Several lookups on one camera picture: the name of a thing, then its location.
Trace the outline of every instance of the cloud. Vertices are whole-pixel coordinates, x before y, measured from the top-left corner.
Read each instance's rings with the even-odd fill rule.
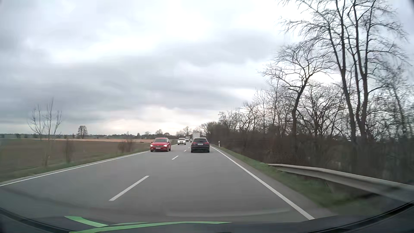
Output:
[[[265,87],[286,37],[274,0],[13,1],[0,5],[0,133],[30,133],[53,97],[62,133],[175,133]]]

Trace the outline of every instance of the rear window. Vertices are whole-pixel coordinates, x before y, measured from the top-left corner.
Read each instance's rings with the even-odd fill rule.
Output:
[[[205,143],[205,142],[207,142],[207,139],[205,139],[205,138],[196,138],[196,139],[193,140],[193,142]]]
[[[157,138],[157,139],[154,140],[154,142],[167,142],[167,139]]]

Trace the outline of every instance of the guardrail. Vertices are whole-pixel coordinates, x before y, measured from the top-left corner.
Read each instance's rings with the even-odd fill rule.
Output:
[[[276,167],[276,169],[283,172],[316,177],[400,201],[414,201],[414,186],[409,184],[402,184],[394,181],[382,180],[319,167],[305,167],[286,164],[268,165]]]

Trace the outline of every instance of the road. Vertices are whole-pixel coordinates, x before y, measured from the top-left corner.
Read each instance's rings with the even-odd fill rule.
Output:
[[[219,150],[144,152],[0,184],[0,207],[27,218],[110,222],[305,221],[332,215]]]

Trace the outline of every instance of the grass verge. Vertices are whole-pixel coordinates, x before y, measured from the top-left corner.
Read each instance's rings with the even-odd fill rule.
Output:
[[[328,208],[337,214],[377,215],[381,213],[379,209],[364,199],[355,199],[346,192],[332,192],[325,181],[321,179],[305,179],[303,176],[279,171],[266,163],[259,162],[226,148],[220,147],[220,150],[301,193],[319,206]]]
[[[51,164],[47,167],[33,167],[33,168],[29,168],[29,169],[17,170],[17,171],[3,173],[3,174],[0,173],[0,182],[7,181],[7,180],[12,180],[12,179],[17,179],[17,178],[21,178],[21,177],[26,177],[26,176],[30,176],[30,175],[41,174],[41,173],[45,173],[45,172],[51,172],[51,171],[54,171],[54,170],[60,170],[60,169],[68,168],[68,167],[74,167],[74,166],[78,166],[78,165],[82,165],[82,164],[93,163],[93,162],[106,160],[106,159],[110,159],[110,158],[116,158],[116,157],[120,157],[120,156],[124,156],[124,155],[130,155],[130,154],[134,154],[134,153],[138,153],[138,152],[142,152],[142,151],[146,151],[146,150],[148,150],[148,149],[147,148],[140,148],[140,149],[134,150],[132,152],[97,155],[96,157],[91,157],[91,158],[88,158],[88,159],[78,160],[78,161],[74,161],[74,162],[71,162],[71,163],[56,163],[56,164]]]

